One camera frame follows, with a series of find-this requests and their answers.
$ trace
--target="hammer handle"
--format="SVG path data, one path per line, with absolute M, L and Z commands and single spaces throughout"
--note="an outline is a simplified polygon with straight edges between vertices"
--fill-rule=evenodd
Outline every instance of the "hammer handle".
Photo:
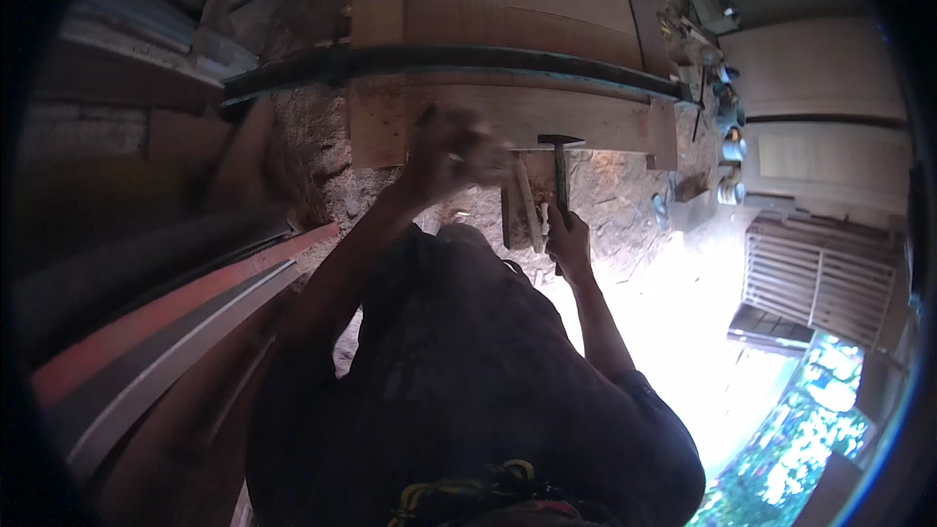
M 554 149 L 554 159 L 556 160 L 556 209 L 563 217 L 563 223 L 570 227 L 570 188 L 566 178 L 566 150 L 562 145 L 556 145 Z M 557 277 L 562 277 L 563 269 L 556 263 Z

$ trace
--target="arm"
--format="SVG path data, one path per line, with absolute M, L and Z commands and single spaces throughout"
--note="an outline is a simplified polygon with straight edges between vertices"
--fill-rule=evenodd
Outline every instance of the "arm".
M 403 175 L 309 278 L 280 330 L 282 342 L 331 354 L 381 254 L 417 214 L 471 183 L 500 178 L 506 151 L 475 114 L 433 108 L 425 116 Z
M 622 372 L 634 370 L 631 354 L 592 273 L 589 225 L 570 212 L 570 227 L 567 228 L 559 210 L 552 204 L 549 222 L 550 239 L 546 251 L 563 268 L 563 278 L 572 287 L 583 330 L 586 360 L 609 380 Z

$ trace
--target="wooden wall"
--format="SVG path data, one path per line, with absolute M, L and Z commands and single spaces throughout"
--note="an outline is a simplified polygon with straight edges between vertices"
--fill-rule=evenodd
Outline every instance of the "wooden wall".
M 847 115 L 902 121 L 907 112 L 872 19 L 816 18 L 720 37 L 741 71 L 733 87 L 749 119 Z
M 750 192 L 818 198 L 903 215 L 909 135 L 897 129 L 836 122 L 759 122 L 742 182 Z

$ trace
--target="wooden crate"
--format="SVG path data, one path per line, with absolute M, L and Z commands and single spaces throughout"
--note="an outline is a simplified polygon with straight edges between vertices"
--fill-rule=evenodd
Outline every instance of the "wooden crate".
M 742 300 L 872 348 L 894 285 L 896 253 L 882 240 L 807 226 L 758 220 L 749 227 Z

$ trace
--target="hammer head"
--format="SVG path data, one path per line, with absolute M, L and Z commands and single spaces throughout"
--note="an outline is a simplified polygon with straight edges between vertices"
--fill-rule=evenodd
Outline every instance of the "hammer head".
M 567 135 L 537 135 L 537 142 L 541 145 L 576 146 L 585 143 L 586 139 Z

